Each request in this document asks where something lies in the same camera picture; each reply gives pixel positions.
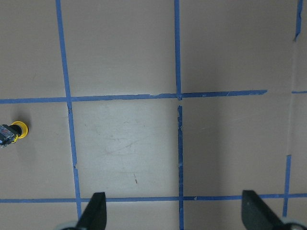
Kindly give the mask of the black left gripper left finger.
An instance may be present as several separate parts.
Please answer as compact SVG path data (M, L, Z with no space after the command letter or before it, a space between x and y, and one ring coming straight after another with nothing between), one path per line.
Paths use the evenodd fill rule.
M104 230L106 228L106 194L94 193L77 222L77 230Z

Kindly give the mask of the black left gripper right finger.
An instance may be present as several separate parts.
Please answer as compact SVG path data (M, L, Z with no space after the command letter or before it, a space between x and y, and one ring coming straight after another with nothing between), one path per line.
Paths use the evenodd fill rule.
M241 219L247 230L282 230L283 222L253 190L243 190Z

